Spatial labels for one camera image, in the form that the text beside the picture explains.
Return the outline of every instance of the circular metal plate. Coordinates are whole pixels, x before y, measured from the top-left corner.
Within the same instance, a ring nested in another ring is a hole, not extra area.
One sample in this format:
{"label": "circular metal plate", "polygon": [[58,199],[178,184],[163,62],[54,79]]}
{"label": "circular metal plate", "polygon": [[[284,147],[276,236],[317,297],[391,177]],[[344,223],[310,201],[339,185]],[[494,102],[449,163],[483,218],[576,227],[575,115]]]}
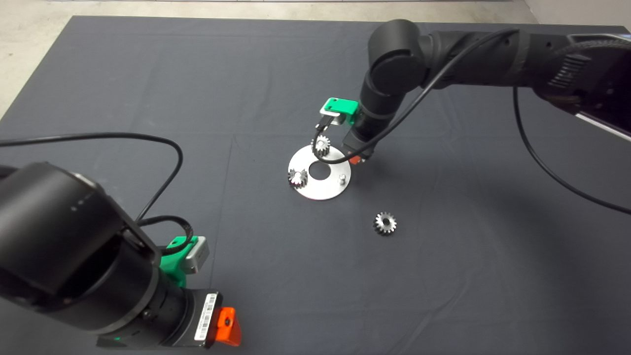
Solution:
{"label": "circular metal plate", "polygon": [[[344,157],[344,154],[335,147],[331,147],[329,153],[324,156],[325,159],[339,159]],[[293,155],[289,161],[289,168],[287,171],[293,169],[295,171],[307,171],[307,184],[302,188],[295,189],[302,196],[310,198],[311,200],[328,200],[338,196],[342,191],[346,189],[348,183],[351,181],[351,165],[348,162],[341,164],[329,165],[331,168],[331,175],[324,180],[316,180],[309,173],[309,167],[318,159],[311,152],[311,146],[307,145],[301,148],[296,154]]]}

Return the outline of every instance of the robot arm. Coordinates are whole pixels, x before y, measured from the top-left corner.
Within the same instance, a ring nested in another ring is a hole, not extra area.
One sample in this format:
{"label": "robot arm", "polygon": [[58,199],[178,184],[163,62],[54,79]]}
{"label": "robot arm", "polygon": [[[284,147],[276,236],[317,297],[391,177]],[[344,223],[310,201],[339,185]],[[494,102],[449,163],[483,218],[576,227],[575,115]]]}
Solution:
{"label": "robot arm", "polygon": [[[354,151],[383,131],[406,93],[425,87],[485,32],[420,35],[406,20],[381,25],[369,40],[370,68],[355,122],[343,140]],[[631,38],[624,35],[542,35],[525,31],[479,46],[434,88],[452,84],[529,87],[561,110],[631,136]],[[369,158],[372,148],[360,154]]]}
{"label": "robot arm", "polygon": [[208,255],[186,221],[187,236],[160,250],[140,229],[158,217],[133,221],[82,175],[34,163],[0,167],[0,179],[0,297],[97,334],[100,347],[239,344],[222,295],[186,288]]}

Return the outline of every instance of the white wall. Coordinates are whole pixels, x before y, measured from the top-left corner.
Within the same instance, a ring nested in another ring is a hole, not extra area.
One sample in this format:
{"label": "white wall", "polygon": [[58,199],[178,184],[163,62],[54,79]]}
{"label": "white wall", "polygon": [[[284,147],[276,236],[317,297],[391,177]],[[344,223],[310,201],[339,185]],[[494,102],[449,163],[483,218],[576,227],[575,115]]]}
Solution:
{"label": "white wall", "polygon": [[623,25],[631,30],[631,0],[526,0],[540,23]]}

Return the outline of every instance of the concrete floor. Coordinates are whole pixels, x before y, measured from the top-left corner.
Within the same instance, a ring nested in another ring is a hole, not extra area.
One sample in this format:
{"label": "concrete floor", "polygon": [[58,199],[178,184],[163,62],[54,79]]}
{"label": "concrete floor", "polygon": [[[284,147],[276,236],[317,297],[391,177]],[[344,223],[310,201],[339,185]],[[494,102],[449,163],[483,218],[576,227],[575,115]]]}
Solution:
{"label": "concrete floor", "polygon": [[523,0],[404,3],[49,2],[0,0],[0,117],[73,15],[279,20],[536,23]]}

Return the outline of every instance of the spur gear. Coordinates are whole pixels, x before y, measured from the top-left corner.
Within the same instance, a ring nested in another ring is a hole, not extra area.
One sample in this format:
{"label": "spur gear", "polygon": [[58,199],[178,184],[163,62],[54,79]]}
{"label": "spur gear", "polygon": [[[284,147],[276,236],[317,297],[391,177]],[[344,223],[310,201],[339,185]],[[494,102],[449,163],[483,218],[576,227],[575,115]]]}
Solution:
{"label": "spur gear", "polygon": [[322,158],[322,157],[325,157],[329,153],[330,149],[331,149],[330,139],[327,138],[326,136],[319,135],[315,141],[315,154],[318,157]]}
{"label": "spur gear", "polygon": [[375,217],[372,226],[382,236],[389,236],[396,229],[396,219],[389,212],[381,212]]}
{"label": "spur gear", "polygon": [[290,169],[289,173],[287,173],[287,180],[289,180],[289,185],[296,189],[304,187],[307,184],[307,171]]}

